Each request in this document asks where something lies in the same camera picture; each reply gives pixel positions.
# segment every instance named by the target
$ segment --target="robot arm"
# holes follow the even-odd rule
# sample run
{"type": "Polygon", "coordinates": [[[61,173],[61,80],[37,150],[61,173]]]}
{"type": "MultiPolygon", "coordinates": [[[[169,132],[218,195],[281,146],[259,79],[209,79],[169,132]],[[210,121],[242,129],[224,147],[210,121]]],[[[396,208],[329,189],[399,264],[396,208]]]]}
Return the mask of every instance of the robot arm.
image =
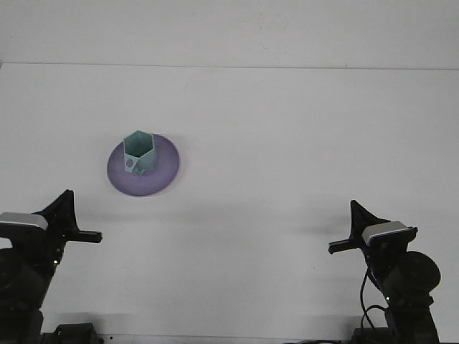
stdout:
{"type": "Polygon", "coordinates": [[[39,309],[66,243],[100,242],[102,234],[78,229],[73,191],[66,190],[37,213],[0,215],[0,237],[12,245],[0,249],[0,344],[37,344],[39,309]]]}
{"type": "Polygon", "coordinates": [[[407,252],[417,228],[379,219],[356,201],[351,202],[351,215],[350,237],[331,242],[328,251],[333,254],[359,248],[363,252],[370,280],[388,304],[385,315],[391,343],[438,344],[429,293],[440,282],[440,270],[426,255],[407,252]]]}

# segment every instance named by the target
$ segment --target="black cable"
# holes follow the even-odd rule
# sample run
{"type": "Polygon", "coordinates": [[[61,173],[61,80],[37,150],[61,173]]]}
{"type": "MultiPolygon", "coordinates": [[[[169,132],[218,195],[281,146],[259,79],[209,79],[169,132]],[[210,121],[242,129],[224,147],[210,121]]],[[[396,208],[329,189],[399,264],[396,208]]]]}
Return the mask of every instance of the black cable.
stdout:
{"type": "MultiPolygon", "coordinates": [[[[375,327],[374,327],[372,321],[370,320],[370,317],[366,313],[365,304],[364,304],[364,288],[365,288],[365,284],[366,284],[366,279],[368,278],[370,273],[371,273],[370,268],[367,268],[366,272],[365,272],[365,276],[364,276],[364,281],[361,283],[361,287],[360,287],[360,305],[361,305],[362,311],[364,312],[363,317],[366,318],[366,321],[368,321],[368,323],[370,324],[372,329],[375,330],[375,327]]],[[[362,331],[364,329],[363,321],[361,322],[361,329],[362,329],[362,331]]]]}
{"type": "Polygon", "coordinates": [[[360,319],[360,328],[361,328],[361,331],[364,332],[364,319],[365,319],[365,315],[368,317],[368,311],[369,310],[382,310],[383,312],[386,312],[386,309],[380,305],[371,305],[370,307],[368,307],[366,310],[365,310],[365,314],[361,316],[361,319],[360,319]]]}
{"type": "Polygon", "coordinates": [[[341,340],[302,340],[298,343],[283,344],[343,344],[343,342],[341,340]]]}
{"type": "Polygon", "coordinates": [[[381,289],[379,288],[379,285],[378,285],[378,282],[376,281],[376,278],[374,278],[374,276],[373,276],[373,272],[370,271],[370,273],[368,275],[368,278],[370,279],[370,281],[372,281],[372,283],[376,287],[376,289],[378,289],[380,292],[382,292],[381,289]]]}

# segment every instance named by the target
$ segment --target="purple plate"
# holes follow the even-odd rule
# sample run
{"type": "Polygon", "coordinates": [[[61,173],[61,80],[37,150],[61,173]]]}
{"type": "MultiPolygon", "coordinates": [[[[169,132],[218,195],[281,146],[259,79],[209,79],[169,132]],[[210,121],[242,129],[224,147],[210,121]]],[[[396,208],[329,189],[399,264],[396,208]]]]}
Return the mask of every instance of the purple plate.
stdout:
{"type": "Polygon", "coordinates": [[[107,162],[107,175],[110,182],[123,194],[147,196],[168,186],[179,170],[180,158],[175,145],[167,138],[153,134],[155,149],[158,152],[158,165],[142,176],[124,170],[123,142],[116,146],[107,162]]]}

